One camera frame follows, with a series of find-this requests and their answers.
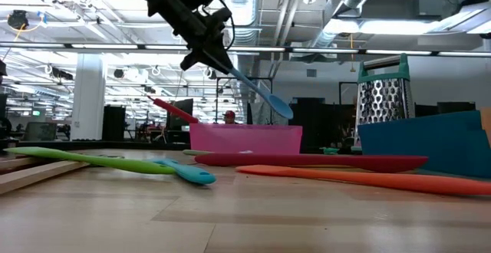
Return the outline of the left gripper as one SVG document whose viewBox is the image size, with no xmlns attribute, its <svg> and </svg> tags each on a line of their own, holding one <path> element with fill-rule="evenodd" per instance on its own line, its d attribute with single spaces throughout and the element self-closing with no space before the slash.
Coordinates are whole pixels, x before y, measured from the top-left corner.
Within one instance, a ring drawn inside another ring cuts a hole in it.
<svg viewBox="0 0 491 253">
<path fill-rule="evenodd" d="M 222 72 L 230 74 L 234 66 L 227 54 L 220 55 L 209 52 L 225 52 L 223 33 L 225 23 L 232 18 L 232 12 L 223 7 L 209 15 L 201 15 L 200 6 L 208 5 L 213 0 L 147 0 L 148 14 L 158 13 L 172 27 L 175 35 L 180 35 L 188 44 L 189 49 L 204 51 L 206 64 Z M 199 63 L 203 55 L 200 51 L 191 51 L 180 63 L 180 68 L 187 71 Z"/>
</svg>

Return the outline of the red slotted spoon metal shaft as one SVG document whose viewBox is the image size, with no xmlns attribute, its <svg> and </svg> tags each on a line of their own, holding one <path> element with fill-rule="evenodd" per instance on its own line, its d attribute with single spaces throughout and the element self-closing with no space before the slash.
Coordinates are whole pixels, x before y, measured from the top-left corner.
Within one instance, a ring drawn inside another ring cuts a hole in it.
<svg viewBox="0 0 491 253">
<path fill-rule="evenodd" d="M 199 123 L 199 120 L 197 118 L 181 110 L 180 108 L 173 106 L 170 103 L 167 103 L 158 98 L 152 98 L 150 96 L 148 96 L 148 98 L 153 102 L 153 104 L 163 108 L 164 110 L 170 112 L 171 114 L 178 116 L 180 119 L 186 121 L 187 123 Z"/>
</svg>

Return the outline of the large blue silicone spoon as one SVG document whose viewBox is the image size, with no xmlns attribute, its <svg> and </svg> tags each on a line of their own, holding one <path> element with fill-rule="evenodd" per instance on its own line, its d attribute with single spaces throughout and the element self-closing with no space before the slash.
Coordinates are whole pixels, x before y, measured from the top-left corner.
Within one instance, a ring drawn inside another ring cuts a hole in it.
<svg viewBox="0 0 491 253">
<path fill-rule="evenodd" d="M 276 113 L 278 113 L 281 117 L 286 119 L 292 119 L 294 114 L 291 107 L 284 102 L 279 97 L 275 96 L 271 92 L 267 90 L 263 90 L 255 85 L 250 79 L 248 79 L 243 73 L 237 71 L 235 68 L 229 69 L 229 73 L 233 75 L 235 78 L 243 82 L 247 87 L 256 92 Z"/>
</svg>

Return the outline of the blue silicone spatula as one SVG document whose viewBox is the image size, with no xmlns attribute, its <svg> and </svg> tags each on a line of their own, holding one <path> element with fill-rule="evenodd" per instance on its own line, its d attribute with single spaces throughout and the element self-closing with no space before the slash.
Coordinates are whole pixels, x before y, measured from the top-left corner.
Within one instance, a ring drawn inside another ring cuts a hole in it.
<svg viewBox="0 0 491 253">
<path fill-rule="evenodd" d="M 173 159 L 155 159 L 153 163 L 173 168 L 181 179 L 194 184 L 209 185 L 216 181 L 216 177 L 212 173 L 195 166 L 178 163 Z"/>
</svg>

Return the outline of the green silicone spatula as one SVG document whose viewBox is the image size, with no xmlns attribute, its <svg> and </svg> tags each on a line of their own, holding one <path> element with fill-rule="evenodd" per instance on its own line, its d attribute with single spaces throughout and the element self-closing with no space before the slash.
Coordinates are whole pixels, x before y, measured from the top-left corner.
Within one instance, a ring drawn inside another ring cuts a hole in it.
<svg viewBox="0 0 491 253">
<path fill-rule="evenodd" d="M 128 171 L 132 173 L 136 172 L 143 174 L 174 174 L 176 172 L 176 170 L 172 167 L 160 165 L 157 163 L 144 162 L 135 159 L 121 159 L 116 157 L 90 156 L 38 146 L 6 148 L 5 152 L 51 159 L 66 159 L 89 163 L 91 165 L 109 167 L 113 169 L 121 169 L 123 171 Z"/>
</svg>

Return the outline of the orange silicone spatula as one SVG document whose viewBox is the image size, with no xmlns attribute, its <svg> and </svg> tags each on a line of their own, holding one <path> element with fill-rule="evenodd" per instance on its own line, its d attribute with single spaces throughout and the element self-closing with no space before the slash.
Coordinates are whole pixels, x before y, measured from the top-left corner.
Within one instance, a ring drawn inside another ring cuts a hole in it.
<svg viewBox="0 0 491 253">
<path fill-rule="evenodd" d="M 376 172 L 355 173 L 266 165 L 238 166 L 236 167 L 236 170 L 241 173 L 264 176 L 352 182 L 365 186 L 400 189 L 431 194 L 453 196 L 491 196 L 491 182 L 446 176 Z"/>
</svg>

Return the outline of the black room monitor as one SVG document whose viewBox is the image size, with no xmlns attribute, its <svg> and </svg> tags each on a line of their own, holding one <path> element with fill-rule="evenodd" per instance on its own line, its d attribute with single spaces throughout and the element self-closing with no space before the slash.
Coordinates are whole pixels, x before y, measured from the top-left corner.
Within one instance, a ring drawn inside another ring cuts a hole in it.
<svg viewBox="0 0 491 253">
<path fill-rule="evenodd" d="M 170 104 L 172 104 L 175 107 L 180 108 L 181 110 L 187 112 L 190 115 L 193 115 L 193 99 L 185 99 L 185 100 L 178 100 L 178 101 L 171 101 Z M 168 130 L 182 130 L 184 126 L 189 126 L 189 123 L 186 121 L 180 119 L 178 116 L 171 114 L 170 112 L 167 111 L 167 117 L 166 117 L 166 128 Z"/>
</svg>

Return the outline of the pink translucent plastic bin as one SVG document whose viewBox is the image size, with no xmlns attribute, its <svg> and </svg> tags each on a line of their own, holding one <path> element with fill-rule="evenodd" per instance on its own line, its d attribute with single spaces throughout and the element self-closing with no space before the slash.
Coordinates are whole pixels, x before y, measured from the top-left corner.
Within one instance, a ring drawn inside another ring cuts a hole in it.
<svg viewBox="0 0 491 253">
<path fill-rule="evenodd" d="M 192 150 L 214 153 L 297 155 L 302 141 L 301 126 L 193 123 L 189 134 Z"/>
</svg>

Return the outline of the black cabinet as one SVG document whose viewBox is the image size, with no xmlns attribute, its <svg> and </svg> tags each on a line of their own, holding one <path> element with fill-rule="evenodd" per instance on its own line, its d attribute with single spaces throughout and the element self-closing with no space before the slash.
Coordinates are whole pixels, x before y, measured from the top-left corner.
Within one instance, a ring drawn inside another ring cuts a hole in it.
<svg viewBox="0 0 491 253">
<path fill-rule="evenodd" d="M 124 140 L 126 108 L 107 105 L 104 107 L 102 140 L 121 142 Z"/>
</svg>

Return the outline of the teal and steel box grater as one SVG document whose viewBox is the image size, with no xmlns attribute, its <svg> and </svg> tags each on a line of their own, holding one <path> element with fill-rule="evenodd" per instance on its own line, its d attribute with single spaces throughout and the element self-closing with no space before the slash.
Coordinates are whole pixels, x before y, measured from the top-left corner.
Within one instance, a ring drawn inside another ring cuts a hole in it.
<svg viewBox="0 0 491 253">
<path fill-rule="evenodd" d="M 414 117 L 407 55 L 403 53 L 360 63 L 354 146 L 361 146 L 361 125 Z"/>
</svg>

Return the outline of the white building column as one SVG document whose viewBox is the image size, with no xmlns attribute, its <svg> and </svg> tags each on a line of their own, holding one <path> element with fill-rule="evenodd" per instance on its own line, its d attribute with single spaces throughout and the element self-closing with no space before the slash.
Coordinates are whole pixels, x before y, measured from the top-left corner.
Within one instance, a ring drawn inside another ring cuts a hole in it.
<svg viewBox="0 0 491 253">
<path fill-rule="evenodd" d="M 71 140 L 100 140 L 107 67 L 102 54 L 78 54 L 71 116 Z"/>
</svg>

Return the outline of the black partition screen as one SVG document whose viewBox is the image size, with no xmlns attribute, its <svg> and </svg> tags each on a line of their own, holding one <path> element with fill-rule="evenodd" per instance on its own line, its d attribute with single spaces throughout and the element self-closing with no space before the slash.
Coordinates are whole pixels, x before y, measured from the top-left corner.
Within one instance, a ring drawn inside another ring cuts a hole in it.
<svg viewBox="0 0 491 253">
<path fill-rule="evenodd" d="M 325 103 L 324 98 L 293 98 L 291 126 L 302 127 L 300 153 L 321 154 L 336 149 L 351 154 L 354 145 L 355 107 L 353 104 Z"/>
</svg>

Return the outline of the low black partition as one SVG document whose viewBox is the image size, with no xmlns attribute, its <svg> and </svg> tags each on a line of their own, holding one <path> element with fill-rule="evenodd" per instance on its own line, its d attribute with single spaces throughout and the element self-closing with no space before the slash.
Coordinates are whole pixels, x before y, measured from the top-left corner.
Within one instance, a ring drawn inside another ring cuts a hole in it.
<svg viewBox="0 0 491 253">
<path fill-rule="evenodd" d="M 476 109 L 474 102 L 438 102 L 436 106 L 414 104 L 416 117 L 427 117 L 442 113 L 455 113 Z"/>
</svg>

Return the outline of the blue plastic bin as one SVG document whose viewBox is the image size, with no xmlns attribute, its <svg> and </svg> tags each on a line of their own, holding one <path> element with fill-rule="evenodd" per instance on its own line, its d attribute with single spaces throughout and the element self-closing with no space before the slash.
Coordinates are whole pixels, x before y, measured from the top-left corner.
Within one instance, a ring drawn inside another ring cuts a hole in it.
<svg viewBox="0 0 491 253">
<path fill-rule="evenodd" d="M 491 179 L 491 146 L 478 110 L 358 127 L 364 155 L 426 156 L 426 171 Z"/>
</svg>

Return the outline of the office chair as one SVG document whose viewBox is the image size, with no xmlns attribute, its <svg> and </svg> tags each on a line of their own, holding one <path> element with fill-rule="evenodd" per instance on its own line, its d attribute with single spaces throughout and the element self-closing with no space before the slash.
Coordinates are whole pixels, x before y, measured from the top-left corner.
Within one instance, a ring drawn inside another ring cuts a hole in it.
<svg viewBox="0 0 491 253">
<path fill-rule="evenodd" d="M 23 136 L 24 141 L 53 141 L 56 139 L 57 124 L 29 122 Z"/>
</svg>

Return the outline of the orange plastic bin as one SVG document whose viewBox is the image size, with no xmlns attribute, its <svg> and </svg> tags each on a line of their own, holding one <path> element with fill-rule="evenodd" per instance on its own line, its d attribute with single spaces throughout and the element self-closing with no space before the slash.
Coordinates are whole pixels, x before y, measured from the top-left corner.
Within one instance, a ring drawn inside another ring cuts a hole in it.
<svg viewBox="0 0 491 253">
<path fill-rule="evenodd" d="M 491 148 L 491 107 L 483 107 L 479 111 L 481 115 L 481 125 L 486 132 L 489 147 Z"/>
</svg>

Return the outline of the black aluminium table frame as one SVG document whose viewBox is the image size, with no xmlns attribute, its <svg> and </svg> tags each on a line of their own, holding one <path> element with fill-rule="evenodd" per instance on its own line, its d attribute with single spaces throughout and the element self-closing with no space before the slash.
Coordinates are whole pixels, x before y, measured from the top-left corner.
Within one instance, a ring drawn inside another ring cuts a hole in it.
<svg viewBox="0 0 491 253">
<path fill-rule="evenodd" d="M 21 141 L 15 144 L 17 147 L 23 146 L 39 146 L 56 150 L 72 151 L 72 150 L 97 150 L 97 149 L 122 149 L 122 150 L 190 150 L 191 146 L 188 143 L 184 144 L 160 144 L 160 143 L 137 143 L 137 142 L 111 142 L 111 141 L 41 141 L 29 142 Z"/>
</svg>

